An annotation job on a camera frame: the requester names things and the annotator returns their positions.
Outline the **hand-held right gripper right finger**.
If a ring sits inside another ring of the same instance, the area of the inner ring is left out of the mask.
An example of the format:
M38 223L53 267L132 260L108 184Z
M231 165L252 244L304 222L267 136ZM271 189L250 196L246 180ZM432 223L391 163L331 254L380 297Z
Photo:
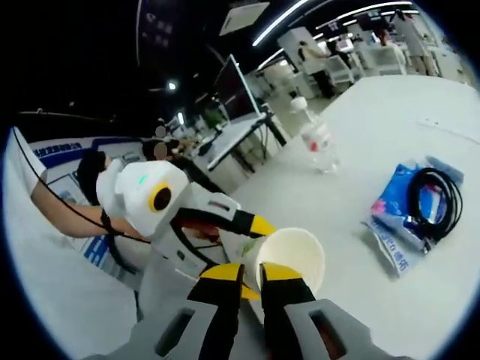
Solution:
M384 359L370 329L327 299L316 300L302 276L273 262L260 265L267 347L273 359Z

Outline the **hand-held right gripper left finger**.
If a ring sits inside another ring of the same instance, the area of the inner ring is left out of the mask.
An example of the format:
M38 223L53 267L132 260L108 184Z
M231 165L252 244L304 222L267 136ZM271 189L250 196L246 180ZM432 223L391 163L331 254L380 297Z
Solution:
M239 326L244 266L203 272L187 298L172 298L133 328L113 359L228 359Z

